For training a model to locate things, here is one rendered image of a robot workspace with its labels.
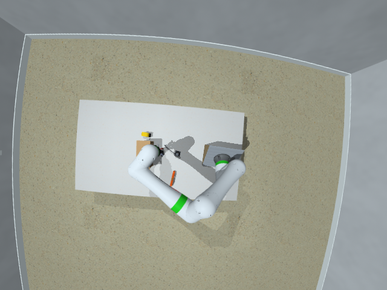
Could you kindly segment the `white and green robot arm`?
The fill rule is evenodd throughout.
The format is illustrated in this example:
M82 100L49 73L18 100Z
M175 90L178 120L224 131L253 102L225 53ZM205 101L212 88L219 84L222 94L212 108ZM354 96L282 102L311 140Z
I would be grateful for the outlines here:
M240 159L227 154L216 155L213 159L216 181L192 201L149 170L158 157L157 149L161 153L159 144L143 146L135 160L130 163L128 173L188 223L212 217L232 185L246 172L246 165Z

